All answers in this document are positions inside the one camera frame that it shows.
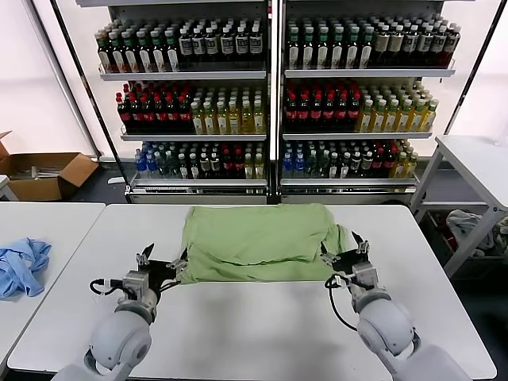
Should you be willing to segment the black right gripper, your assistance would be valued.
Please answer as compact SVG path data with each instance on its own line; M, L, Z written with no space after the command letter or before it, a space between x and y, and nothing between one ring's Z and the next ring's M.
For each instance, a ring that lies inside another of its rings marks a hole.
M332 266L335 272L344 272L346 275L351 275L353 273L352 267L354 265L369 261L369 242L362 238L362 236L358 233L352 232L352 236L357 243L357 250L349 250L337 256L328 252L325 245L321 244L320 257L327 265Z

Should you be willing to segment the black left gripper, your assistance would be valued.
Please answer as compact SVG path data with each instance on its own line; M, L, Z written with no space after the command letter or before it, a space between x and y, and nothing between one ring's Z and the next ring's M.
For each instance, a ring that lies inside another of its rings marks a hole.
M148 287L156 294L161 294L180 284L177 275L187 267L188 254L185 248L181 256L172 262L150 260L154 246L155 244L151 243L141 253L137 253L136 262L139 268L144 268L148 272Z

